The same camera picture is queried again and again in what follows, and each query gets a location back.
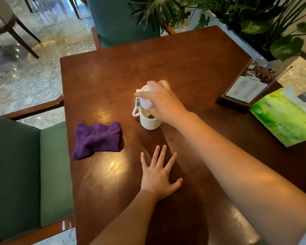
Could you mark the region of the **person's left forearm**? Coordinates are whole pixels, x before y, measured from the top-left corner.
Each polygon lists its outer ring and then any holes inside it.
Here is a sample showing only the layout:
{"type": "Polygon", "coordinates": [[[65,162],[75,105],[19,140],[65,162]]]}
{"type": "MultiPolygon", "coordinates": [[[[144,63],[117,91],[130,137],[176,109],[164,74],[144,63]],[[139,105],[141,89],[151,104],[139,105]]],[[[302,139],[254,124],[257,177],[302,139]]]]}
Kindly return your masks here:
{"type": "Polygon", "coordinates": [[[145,245],[156,194],[141,190],[90,245],[145,245]]]}

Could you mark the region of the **person's right hand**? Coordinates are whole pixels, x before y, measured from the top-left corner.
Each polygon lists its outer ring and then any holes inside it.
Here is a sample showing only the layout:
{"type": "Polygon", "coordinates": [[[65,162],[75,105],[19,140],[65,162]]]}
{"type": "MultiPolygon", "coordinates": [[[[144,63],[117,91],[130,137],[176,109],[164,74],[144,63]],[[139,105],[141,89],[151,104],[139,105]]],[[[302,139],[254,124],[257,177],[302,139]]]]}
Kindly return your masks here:
{"type": "Polygon", "coordinates": [[[149,100],[153,107],[147,109],[156,119],[167,123],[173,127],[189,112],[180,102],[177,96],[172,92],[169,83],[165,80],[159,82],[148,81],[147,85],[151,86],[156,92],[154,100],[149,100]]]}

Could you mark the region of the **white ribbed cup with strap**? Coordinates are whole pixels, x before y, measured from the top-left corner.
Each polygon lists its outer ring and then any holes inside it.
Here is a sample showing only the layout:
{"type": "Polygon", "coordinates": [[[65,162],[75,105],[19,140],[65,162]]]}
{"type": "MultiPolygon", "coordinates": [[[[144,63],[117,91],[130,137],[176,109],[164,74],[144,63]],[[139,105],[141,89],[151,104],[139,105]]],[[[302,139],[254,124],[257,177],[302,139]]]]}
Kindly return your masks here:
{"type": "Polygon", "coordinates": [[[151,101],[145,98],[136,97],[135,108],[132,112],[132,116],[140,118],[140,123],[143,128],[147,130],[155,130],[159,128],[162,122],[147,111],[147,109],[150,107],[153,107],[151,101]]]}

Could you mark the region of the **narrow-leaved green plant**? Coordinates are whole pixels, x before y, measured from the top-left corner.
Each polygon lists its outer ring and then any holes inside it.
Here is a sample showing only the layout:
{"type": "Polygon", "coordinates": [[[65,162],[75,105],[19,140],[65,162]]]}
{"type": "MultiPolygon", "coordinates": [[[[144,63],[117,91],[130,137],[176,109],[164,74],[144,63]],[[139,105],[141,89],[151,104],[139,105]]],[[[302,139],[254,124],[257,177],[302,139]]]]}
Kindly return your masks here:
{"type": "Polygon", "coordinates": [[[206,11],[211,0],[130,0],[128,5],[135,10],[131,17],[137,18],[137,27],[145,31],[163,29],[163,22],[172,28],[189,25],[196,10],[206,11]]]}

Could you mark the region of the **broad-leaved green plant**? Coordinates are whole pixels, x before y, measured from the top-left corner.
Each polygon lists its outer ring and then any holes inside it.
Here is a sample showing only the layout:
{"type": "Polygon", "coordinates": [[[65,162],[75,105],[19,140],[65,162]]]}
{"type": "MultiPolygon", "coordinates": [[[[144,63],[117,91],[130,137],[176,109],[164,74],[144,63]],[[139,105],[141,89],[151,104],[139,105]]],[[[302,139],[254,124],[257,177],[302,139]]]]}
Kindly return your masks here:
{"type": "Polygon", "coordinates": [[[199,24],[208,24],[205,12],[212,12],[230,31],[259,50],[267,59],[280,61],[297,56],[306,36],[306,22],[301,15],[306,0],[195,0],[202,9],[199,24]]]}

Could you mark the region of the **dark wooden chair legs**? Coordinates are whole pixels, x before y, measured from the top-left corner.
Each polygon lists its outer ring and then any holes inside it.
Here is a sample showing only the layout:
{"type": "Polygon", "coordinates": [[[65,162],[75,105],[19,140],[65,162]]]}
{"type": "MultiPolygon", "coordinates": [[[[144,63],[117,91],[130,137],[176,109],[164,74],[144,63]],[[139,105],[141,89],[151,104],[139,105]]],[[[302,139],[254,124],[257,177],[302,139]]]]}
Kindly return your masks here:
{"type": "MultiPolygon", "coordinates": [[[[32,8],[31,8],[31,6],[30,6],[28,0],[24,0],[24,1],[25,1],[25,3],[26,3],[27,7],[29,8],[29,11],[30,11],[31,13],[33,13],[33,10],[32,10],[32,8]]],[[[79,14],[78,14],[78,12],[77,12],[78,5],[77,5],[77,3],[76,3],[76,5],[75,5],[74,1],[75,1],[75,0],[69,0],[69,3],[70,3],[71,6],[73,7],[73,10],[74,10],[74,12],[75,12],[77,18],[80,19],[79,14]]]]}

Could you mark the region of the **white planter box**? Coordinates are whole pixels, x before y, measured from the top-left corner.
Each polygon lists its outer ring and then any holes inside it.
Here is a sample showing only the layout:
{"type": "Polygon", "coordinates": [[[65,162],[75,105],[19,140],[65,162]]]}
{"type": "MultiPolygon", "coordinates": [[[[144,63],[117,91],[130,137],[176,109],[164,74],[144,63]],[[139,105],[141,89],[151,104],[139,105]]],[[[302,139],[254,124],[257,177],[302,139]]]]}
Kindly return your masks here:
{"type": "Polygon", "coordinates": [[[251,58],[253,58],[257,63],[261,66],[274,68],[276,70],[286,70],[298,57],[299,55],[290,57],[286,61],[281,60],[273,60],[268,61],[265,57],[263,57],[258,51],[256,51],[251,45],[249,45],[246,41],[240,38],[235,32],[229,30],[225,24],[220,22],[220,20],[212,13],[211,11],[206,11],[205,16],[210,17],[210,21],[208,27],[217,25],[221,30],[223,30],[238,46],[241,47],[251,58]]]}

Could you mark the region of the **menu card stand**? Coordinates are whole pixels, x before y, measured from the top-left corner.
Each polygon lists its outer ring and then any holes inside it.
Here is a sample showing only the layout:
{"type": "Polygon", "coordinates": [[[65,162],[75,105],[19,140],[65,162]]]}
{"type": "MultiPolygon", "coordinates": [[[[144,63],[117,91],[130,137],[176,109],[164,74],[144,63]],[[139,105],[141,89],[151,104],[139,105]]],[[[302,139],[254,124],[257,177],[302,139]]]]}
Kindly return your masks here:
{"type": "Polygon", "coordinates": [[[216,99],[216,103],[246,113],[252,103],[277,81],[294,60],[283,62],[277,59],[269,62],[251,58],[227,91],[216,99]]]}

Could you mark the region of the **person's right forearm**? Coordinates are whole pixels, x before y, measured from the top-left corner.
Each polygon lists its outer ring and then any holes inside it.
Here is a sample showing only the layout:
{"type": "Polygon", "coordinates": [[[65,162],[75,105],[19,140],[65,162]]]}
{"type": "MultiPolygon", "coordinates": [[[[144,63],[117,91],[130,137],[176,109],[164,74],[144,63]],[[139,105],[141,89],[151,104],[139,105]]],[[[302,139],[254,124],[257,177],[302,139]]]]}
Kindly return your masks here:
{"type": "Polygon", "coordinates": [[[175,127],[198,151],[245,219],[269,245],[298,245],[306,194],[189,112],[175,127]]]}

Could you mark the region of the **purple cloth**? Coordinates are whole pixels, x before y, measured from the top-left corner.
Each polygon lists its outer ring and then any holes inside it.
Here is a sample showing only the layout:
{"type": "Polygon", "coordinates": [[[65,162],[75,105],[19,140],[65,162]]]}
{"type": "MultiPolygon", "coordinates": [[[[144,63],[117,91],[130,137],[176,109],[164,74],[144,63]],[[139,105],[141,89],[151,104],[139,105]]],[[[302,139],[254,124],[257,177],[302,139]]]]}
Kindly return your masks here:
{"type": "Polygon", "coordinates": [[[122,129],[118,122],[110,125],[86,125],[79,121],[75,128],[76,147],[71,158],[81,160],[95,152],[120,152],[122,129]]]}

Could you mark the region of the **beige chair with dark legs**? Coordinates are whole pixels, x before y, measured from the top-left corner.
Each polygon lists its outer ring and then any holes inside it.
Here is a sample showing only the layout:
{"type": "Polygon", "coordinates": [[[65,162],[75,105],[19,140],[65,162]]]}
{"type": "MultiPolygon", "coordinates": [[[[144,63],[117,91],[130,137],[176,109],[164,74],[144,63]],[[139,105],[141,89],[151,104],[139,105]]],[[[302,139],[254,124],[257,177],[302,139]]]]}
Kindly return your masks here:
{"type": "Polygon", "coordinates": [[[0,0],[0,35],[8,32],[33,57],[39,59],[39,56],[34,50],[14,31],[13,28],[16,24],[23,28],[37,42],[41,43],[41,41],[16,16],[7,0],[0,0]]]}

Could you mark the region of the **green tissue packet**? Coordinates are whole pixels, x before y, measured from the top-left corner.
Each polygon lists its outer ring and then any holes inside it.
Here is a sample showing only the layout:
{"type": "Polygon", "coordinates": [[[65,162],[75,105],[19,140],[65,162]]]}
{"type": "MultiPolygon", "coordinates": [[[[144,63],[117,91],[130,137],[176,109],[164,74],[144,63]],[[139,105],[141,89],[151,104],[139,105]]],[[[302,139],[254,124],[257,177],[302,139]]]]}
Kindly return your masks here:
{"type": "Polygon", "coordinates": [[[285,146],[306,141],[306,102],[292,86],[265,95],[250,112],[285,146]]]}

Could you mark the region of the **person's left hand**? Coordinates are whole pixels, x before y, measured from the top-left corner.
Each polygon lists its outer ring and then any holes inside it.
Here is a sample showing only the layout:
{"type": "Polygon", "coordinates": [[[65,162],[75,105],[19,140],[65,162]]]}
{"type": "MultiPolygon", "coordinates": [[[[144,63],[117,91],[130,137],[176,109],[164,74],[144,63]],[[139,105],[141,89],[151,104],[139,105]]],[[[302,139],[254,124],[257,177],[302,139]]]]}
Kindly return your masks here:
{"type": "Polygon", "coordinates": [[[151,159],[151,163],[145,174],[142,176],[141,191],[147,192],[153,196],[155,202],[167,198],[168,194],[169,175],[177,158],[177,153],[172,154],[171,159],[162,169],[157,167],[157,160],[161,153],[160,146],[157,145],[151,159]]]}

